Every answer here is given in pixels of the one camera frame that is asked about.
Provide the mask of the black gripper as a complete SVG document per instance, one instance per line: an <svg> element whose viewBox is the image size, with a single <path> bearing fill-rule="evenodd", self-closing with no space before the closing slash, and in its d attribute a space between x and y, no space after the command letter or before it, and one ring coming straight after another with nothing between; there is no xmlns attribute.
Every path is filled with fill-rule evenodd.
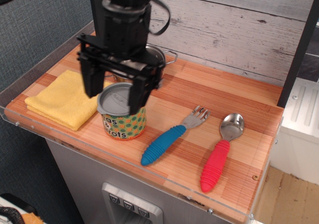
<svg viewBox="0 0 319 224"><path fill-rule="evenodd" d="M160 86L164 63L146 50L152 5L159 0L103 0L104 37L81 34L78 53L85 92L92 98L102 92L106 71L133 80L129 92L129 114L144 107L151 91ZM121 64L132 60L146 64L142 70Z"/></svg>

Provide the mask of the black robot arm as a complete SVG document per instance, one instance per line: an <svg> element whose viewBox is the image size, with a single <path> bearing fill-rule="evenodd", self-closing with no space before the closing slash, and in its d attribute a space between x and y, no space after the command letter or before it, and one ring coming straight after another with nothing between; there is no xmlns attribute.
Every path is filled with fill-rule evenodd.
<svg viewBox="0 0 319 224"><path fill-rule="evenodd" d="M153 89L159 87L164 62L147 51L152 0L102 0L103 35L81 34L78 60L85 92L94 97L103 90L109 71L132 80L130 114L143 107Z"/></svg>

